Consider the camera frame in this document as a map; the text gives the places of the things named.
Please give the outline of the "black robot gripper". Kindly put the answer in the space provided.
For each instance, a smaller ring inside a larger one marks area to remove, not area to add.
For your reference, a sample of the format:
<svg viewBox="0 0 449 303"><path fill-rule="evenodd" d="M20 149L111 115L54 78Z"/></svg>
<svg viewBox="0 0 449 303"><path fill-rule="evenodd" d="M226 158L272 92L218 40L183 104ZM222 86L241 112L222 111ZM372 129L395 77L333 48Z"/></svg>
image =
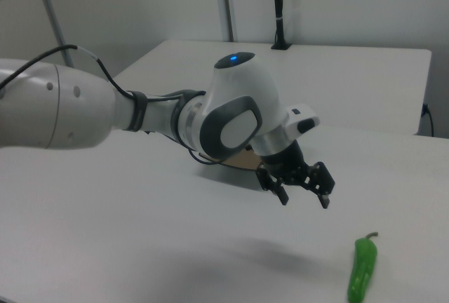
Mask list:
<svg viewBox="0 0 449 303"><path fill-rule="evenodd" d="M278 177L297 171L300 186L314 193L323 209L328 208L335 181L323 162L319 161L312 166L304 164L302 150L296 140L282 151L261 156L260 159L261 163L255 170L258 182L264 191L277 196L283 206L288 203L289 197L283 187L283 180Z"/></svg>

